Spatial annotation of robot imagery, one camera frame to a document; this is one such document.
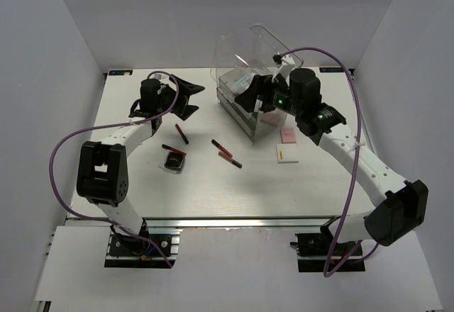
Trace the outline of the clear packet blue label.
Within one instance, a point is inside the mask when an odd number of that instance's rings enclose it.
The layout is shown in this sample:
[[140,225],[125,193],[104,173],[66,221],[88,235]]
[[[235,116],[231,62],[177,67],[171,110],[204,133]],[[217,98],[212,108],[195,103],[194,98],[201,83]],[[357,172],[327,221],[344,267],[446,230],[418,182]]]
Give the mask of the clear packet blue label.
[[234,80],[231,86],[231,91],[235,95],[242,94],[245,90],[248,89],[251,83],[251,78],[248,75],[244,75],[239,80]]

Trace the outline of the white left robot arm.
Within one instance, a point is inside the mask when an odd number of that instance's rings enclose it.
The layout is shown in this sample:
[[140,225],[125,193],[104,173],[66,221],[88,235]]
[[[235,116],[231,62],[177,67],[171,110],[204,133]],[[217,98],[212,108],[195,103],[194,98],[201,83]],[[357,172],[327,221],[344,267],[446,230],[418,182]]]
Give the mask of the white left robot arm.
[[164,113],[187,120],[199,109],[189,104],[190,97],[205,90],[173,74],[168,78],[175,89],[156,78],[144,79],[140,98],[131,105],[128,124],[103,140],[85,142],[79,157],[77,194],[101,209],[117,233],[127,235],[126,247],[136,255],[148,250],[150,237],[143,233],[144,219],[128,198],[128,156],[153,137]]

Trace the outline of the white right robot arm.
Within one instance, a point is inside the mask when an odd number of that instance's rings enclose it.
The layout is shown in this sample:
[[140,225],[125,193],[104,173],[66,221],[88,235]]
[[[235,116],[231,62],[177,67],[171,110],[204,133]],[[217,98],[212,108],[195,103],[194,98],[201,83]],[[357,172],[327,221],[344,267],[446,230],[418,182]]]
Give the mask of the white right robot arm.
[[292,115],[298,129],[354,175],[368,195],[373,210],[321,227],[321,248],[328,254],[359,240],[388,247],[423,223],[428,187],[397,174],[356,140],[345,117],[322,101],[321,82],[312,70],[293,70],[288,80],[280,74],[255,75],[240,83],[234,101],[248,113],[261,101],[262,112],[279,109]]

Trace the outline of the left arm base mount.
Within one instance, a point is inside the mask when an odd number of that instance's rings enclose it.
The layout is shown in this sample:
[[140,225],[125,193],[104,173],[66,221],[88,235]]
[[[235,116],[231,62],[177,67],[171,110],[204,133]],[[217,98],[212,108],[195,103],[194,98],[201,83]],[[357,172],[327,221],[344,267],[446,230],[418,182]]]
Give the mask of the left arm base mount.
[[113,226],[110,229],[105,268],[169,269],[177,259],[177,234],[150,232],[143,225],[139,236],[152,240],[149,243],[120,233]]

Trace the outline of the clear acrylic makeup organizer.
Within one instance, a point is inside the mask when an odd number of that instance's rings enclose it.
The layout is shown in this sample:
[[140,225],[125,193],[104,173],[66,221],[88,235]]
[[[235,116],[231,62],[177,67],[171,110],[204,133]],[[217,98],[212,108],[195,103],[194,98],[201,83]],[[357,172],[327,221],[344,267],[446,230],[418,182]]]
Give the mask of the clear acrylic makeup organizer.
[[255,24],[224,35],[217,42],[211,67],[218,102],[256,144],[283,127],[287,114],[267,110],[261,95],[253,93],[256,76],[271,76],[272,57],[288,47],[266,27]]

